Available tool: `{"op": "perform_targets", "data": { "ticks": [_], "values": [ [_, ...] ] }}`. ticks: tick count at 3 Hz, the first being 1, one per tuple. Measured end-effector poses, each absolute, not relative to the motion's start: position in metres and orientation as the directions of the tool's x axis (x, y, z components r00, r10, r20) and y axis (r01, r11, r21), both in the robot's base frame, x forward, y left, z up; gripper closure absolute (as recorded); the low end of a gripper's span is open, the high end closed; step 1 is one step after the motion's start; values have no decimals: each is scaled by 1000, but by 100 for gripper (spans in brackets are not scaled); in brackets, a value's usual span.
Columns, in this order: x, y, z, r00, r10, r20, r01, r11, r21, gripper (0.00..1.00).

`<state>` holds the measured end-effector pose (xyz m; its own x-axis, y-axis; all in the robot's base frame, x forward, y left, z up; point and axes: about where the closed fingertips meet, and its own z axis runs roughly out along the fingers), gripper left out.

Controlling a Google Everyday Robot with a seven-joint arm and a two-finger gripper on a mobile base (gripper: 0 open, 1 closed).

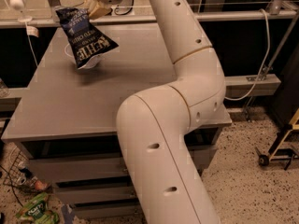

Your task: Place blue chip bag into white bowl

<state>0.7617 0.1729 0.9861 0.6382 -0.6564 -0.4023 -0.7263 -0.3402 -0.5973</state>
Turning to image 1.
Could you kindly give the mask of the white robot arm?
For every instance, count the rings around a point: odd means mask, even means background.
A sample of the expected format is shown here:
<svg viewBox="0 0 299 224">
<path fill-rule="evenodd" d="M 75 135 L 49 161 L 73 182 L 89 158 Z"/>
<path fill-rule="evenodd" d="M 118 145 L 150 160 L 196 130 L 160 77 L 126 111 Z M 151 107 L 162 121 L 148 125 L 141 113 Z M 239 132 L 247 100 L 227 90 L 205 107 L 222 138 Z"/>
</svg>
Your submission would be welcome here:
<svg viewBox="0 0 299 224">
<path fill-rule="evenodd" d="M 121 104 L 121 153 L 148 224 L 221 224 L 184 142 L 223 104 L 221 64 L 186 0 L 149 1 L 177 79 Z"/>
</svg>

